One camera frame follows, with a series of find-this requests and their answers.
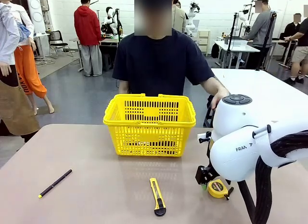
plastic shopping basket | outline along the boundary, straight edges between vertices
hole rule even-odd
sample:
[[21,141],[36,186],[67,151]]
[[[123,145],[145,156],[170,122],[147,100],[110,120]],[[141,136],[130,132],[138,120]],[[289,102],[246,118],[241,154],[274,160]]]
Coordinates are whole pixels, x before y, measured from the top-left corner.
[[119,94],[109,103],[104,124],[118,155],[182,156],[195,111],[186,96]]

red hoodie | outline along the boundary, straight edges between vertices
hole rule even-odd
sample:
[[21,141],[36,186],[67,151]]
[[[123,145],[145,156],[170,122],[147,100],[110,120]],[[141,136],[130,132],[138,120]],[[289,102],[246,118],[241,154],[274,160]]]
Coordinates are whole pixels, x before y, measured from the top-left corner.
[[98,45],[101,28],[96,13],[87,6],[79,6],[74,12],[74,24],[81,45]]

yellow tape measure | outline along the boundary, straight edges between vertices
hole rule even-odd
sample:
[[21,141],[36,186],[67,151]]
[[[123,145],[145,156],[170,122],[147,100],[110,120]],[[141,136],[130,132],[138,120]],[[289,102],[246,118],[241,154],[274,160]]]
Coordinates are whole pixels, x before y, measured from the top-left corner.
[[166,213],[166,206],[156,178],[150,178],[150,183],[156,203],[154,213],[156,216],[163,216]]
[[226,198],[229,200],[230,194],[233,191],[233,187],[228,190],[226,186],[223,184],[223,182],[220,179],[211,181],[207,185],[207,190],[215,198]]

gray pants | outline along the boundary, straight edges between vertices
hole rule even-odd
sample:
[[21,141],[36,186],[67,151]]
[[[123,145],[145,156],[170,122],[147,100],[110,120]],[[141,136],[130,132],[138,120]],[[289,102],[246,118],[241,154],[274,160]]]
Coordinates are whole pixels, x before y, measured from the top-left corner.
[[81,45],[81,58],[85,76],[100,76],[102,74],[103,61],[99,45]]

black shoe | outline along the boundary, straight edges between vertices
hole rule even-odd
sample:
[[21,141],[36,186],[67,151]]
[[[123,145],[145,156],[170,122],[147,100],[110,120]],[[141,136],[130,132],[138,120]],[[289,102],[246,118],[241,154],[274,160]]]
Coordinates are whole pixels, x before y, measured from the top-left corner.
[[304,83],[304,78],[299,78],[299,77],[296,77],[295,78],[295,80],[296,80],[296,82],[298,82],[298,83]]
[[287,78],[286,80],[284,80],[284,82],[289,85],[295,85],[295,80],[291,80],[291,78]]

